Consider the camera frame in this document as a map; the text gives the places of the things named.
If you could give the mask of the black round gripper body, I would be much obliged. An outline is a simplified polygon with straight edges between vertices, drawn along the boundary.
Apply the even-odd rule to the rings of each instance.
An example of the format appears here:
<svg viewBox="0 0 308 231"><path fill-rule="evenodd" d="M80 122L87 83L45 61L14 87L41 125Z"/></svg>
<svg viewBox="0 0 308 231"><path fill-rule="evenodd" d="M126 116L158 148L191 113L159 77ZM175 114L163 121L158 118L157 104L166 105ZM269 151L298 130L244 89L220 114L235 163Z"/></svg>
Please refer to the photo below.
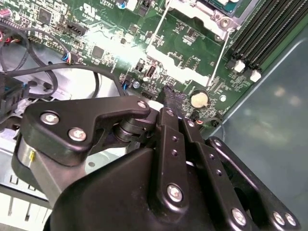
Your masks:
<svg viewBox="0 0 308 231"><path fill-rule="evenodd" d="M187 166L188 184L172 201L157 174L153 151L134 151L70 185L50 218L52 231L216 231L197 168Z"/></svg>

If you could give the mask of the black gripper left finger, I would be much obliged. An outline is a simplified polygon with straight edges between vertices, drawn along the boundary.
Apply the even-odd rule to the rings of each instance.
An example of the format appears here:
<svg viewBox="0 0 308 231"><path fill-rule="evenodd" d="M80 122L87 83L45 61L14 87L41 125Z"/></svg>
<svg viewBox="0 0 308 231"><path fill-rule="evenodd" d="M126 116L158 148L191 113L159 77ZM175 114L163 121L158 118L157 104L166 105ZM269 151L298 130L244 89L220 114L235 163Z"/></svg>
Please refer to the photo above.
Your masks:
<svg viewBox="0 0 308 231"><path fill-rule="evenodd" d="M21 126L20 156L47 196L52 210L74 182L134 151L149 149L158 159L162 182L174 202L188 184L181 105L166 93L152 109L137 96L36 103Z"/></svg>

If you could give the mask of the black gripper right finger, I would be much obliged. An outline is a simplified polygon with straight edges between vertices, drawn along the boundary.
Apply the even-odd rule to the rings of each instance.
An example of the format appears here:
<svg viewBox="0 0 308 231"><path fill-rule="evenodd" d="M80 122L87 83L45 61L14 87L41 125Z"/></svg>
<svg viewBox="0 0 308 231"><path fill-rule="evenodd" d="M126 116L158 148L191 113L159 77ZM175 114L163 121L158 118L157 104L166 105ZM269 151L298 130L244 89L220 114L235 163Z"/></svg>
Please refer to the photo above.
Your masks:
<svg viewBox="0 0 308 231"><path fill-rule="evenodd" d="M300 230L295 215L221 139L204 140L189 119L181 128L216 230Z"/></svg>

